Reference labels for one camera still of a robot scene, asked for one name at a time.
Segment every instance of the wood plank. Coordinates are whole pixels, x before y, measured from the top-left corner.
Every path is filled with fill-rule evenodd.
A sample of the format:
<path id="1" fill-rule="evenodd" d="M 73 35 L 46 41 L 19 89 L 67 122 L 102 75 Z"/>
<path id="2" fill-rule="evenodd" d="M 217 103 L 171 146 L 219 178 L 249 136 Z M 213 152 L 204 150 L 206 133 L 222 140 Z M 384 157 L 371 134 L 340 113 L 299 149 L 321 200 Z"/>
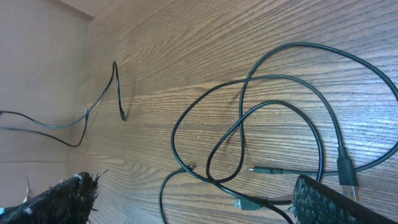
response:
<path id="1" fill-rule="evenodd" d="M 196 98 L 215 85 L 244 78 L 261 55 L 291 41 L 346 50 L 378 66 L 398 83 L 396 12 L 395 1 L 114 1 L 90 24 L 76 115 L 83 114 L 103 91 L 111 62 L 116 60 L 128 119 L 120 120 L 113 83 L 90 114 L 83 146 L 70 152 L 71 169 L 113 170 L 115 178 L 107 176 L 109 180 L 102 185 L 106 196 L 99 200 L 100 206 L 114 211 L 109 213 L 114 218 L 104 218 L 106 223 L 159 223 L 157 191 L 162 179 L 179 168 L 170 148 L 171 131 Z M 271 57 L 255 75 L 266 74 L 293 75 L 324 94 L 357 166 L 377 159 L 396 143 L 397 100 L 380 78 L 361 65 L 329 52 L 294 48 Z M 178 153 L 186 164 L 196 165 L 199 174 L 205 175 L 212 147 L 238 119 L 241 87 L 227 86 L 207 96 L 177 131 Z M 309 116 L 322 135 L 326 169 L 336 169 L 333 124 L 310 90 L 281 79 L 253 82 L 244 109 L 265 100 L 285 100 Z M 81 126 L 75 133 L 77 138 Z M 245 121 L 245 133 L 243 170 L 228 187 L 258 197 L 288 199 L 296 175 L 253 174 L 247 169 L 316 170 L 318 154 L 312 132 L 292 111 L 281 106 L 262 108 Z M 235 132 L 213 158 L 214 177 L 232 174 L 239 161 L 239 146 L 239 132 Z M 395 220 L 397 163 L 398 157 L 393 156 L 358 174 L 360 202 Z M 145 167 L 153 174 L 141 175 L 133 168 L 126 172 L 125 166 Z M 267 210 L 233 210 L 230 196 L 187 174 L 175 179 L 177 184 L 171 184 L 175 188 L 170 187 L 166 202 L 171 223 L 183 223 L 182 217 L 188 218 L 186 223 L 284 223 Z M 337 177 L 325 177 L 323 182 L 340 191 Z M 140 183 L 141 189 L 132 187 Z M 144 197 L 143 189 L 153 190 L 152 196 Z M 94 214 L 94 222 L 104 223 L 101 217 L 105 216 Z"/>

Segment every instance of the brown wooden floor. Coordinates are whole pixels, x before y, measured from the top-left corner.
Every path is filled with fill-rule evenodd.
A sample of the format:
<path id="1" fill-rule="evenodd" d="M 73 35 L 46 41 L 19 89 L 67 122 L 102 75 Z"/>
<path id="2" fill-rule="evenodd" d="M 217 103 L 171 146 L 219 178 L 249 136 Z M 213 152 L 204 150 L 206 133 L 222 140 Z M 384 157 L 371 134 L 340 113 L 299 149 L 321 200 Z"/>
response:
<path id="1" fill-rule="evenodd" d="M 114 1 L 91 24 L 76 115 L 92 105 L 119 64 L 123 108 L 120 120 L 115 83 L 91 112 L 82 147 L 70 151 L 70 172 L 110 169 L 101 178 L 92 223 L 160 223 L 158 192 L 164 177 L 179 168 L 170 133 L 183 111 L 209 88 L 246 77 L 254 63 L 280 44 L 306 41 L 330 45 L 378 66 L 398 83 L 398 2 L 390 1 Z M 346 58 L 315 49 L 285 50 L 255 75 L 286 74 L 316 86 L 341 124 L 355 164 L 375 160 L 398 139 L 398 107 L 375 74 Z M 177 132 L 186 164 L 205 175 L 212 147 L 238 118 L 242 84 L 205 98 Z M 244 107 L 285 100 L 306 113 L 320 130 L 326 169 L 336 169 L 337 141 L 321 101 L 287 80 L 249 84 Z M 280 106 L 255 112 L 245 124 L 247 153 L 241 173 L 226 185 L 259 197 L 292 197 L 296 175 L 265 175 L 252 166 L 316 170 L 311 130 Z M 76 129 L 76 138 L 81 129 Z M 239 160 L 239 132 L 216 153 L 211 170 L 231 174 Z M 358 174 L 361 203 L 398 220 L 398 156 Z M 340 190 L 337 177 L 323 183 Z M 233 208 L 233 197 L 188 174 L 171 179 L 164 192 L 170 223 L 285 223 L 261 209 Z"/>

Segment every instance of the wooden table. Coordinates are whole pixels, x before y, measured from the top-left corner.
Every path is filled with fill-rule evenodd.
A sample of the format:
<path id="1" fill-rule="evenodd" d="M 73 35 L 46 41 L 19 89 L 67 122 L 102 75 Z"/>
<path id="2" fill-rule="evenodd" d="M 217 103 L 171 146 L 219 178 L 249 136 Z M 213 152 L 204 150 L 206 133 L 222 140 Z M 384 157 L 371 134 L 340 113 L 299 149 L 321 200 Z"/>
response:
<path id="1" fill-rule="evenodd" d="M 106 86 L 119 65 L 121 121 L 116 84 L 90 114 L 83 143 L 71 149 L 70 172 L 110 169 L 101 178 L 92 223 L 160 223 L 159 187 L 178 169 L 170 134 L 183 111 L 209 88 L 246 77 L 268 50 L 288 42 L 336 47 L 371 62 L 398 83 L 398 2 L 390 1 L 113 1 L 90 24 L 76 115 Z M 387 152 L 398 139 L 398 107 L 390 89 L 362 65 L 326 51 L 293 48 L 270 58 L 257 75 L 286 74 L 317 87 L 330 102 L 356 166 Z M 201 101 L 183 121 L 176 145 L 186 164 L 205 175 L 207 157 L 238 119 L 242 84 Z M 249 84 L 244 109 L 266 100 L 300 108 L 319 129 L 326 170 L 336 170 L 337 141 L 322 102 L 288 80 Z M 76 128 L 74 140 L 81 133 Z M 316 170 L 318 152 L 310 128 L 281 106 L 256 111 L 245 122 L 246 155 L 239 175 L 226 186 L 264 198 L 292 198 L 296 175 L 249 172 L 252 166 Z M 216 178 L 235 170 L 239 131 L 211 164 Z M 361 204 L 398 220 L 398 156 L 358 174 Z M 323 183 L 340 191 L 337 177 Z M 179 174 L 164 192 L 170 223 L 285 223 L 262 208 L 240 211 L 215 186 Z"/>

